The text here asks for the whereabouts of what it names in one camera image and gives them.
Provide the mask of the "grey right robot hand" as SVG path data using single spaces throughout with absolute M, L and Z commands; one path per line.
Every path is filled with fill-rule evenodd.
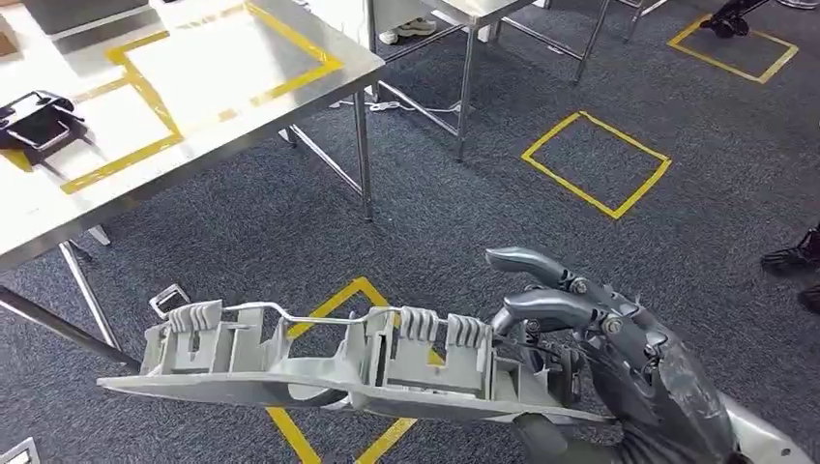
M 529 248 L 489 248 L 486 262 L 539 286 L 508 296 L 494 316 L 570 330 L 593 385 L 623 437 L 601 445 L 569 437 L 533 414 L 513 423 L 534 463 L 737 463 L 739 443 L 719 391 L 682 340 L 644 306 Z

